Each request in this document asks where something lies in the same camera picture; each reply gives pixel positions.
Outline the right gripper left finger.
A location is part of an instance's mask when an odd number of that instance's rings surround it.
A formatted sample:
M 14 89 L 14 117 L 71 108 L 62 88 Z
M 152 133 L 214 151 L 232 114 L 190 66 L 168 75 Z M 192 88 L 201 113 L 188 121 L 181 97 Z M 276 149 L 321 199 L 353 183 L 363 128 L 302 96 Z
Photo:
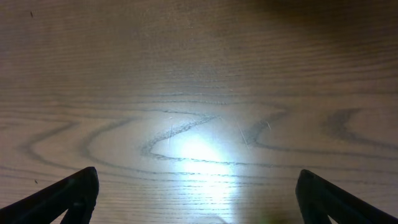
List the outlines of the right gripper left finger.
M 99 193 L 94 167 L 86 167 L 1 209 L 1 223 L 89 223 Z

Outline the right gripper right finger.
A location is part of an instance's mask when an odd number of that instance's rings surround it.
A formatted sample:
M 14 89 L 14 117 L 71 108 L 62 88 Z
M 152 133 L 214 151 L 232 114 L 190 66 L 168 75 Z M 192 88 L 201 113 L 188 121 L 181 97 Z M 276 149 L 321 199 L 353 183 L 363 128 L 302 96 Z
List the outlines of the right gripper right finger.
M 373 207 L 322 177 L 303 169 L 295 188 L 305 224 L 397 224 L 397 218 Z

